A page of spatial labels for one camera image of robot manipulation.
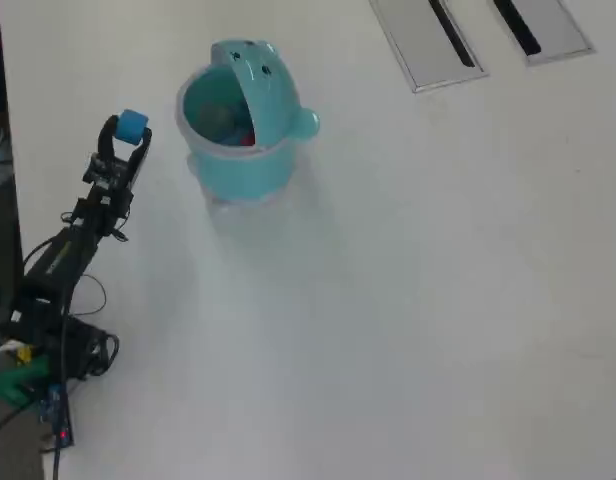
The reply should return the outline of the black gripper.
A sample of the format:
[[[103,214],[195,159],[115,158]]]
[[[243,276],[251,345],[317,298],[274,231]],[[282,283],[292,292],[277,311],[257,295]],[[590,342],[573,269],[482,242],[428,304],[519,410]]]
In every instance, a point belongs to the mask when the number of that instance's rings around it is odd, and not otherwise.
[[[97,140],[97,153],[101,159],[113,159],[115,138],[119,116],[111,115],[102,126]],[[127,162],[123,186],[112,188],[106,183],[95,183],[85,198],[79,198],[72,212],[72,223],[80,221],[87,231],[112,233],[119,219],[127,217],[133,200],[132,189],[147,156],[152,140],[152,130],[145,128],[139,146],[132,152]]]

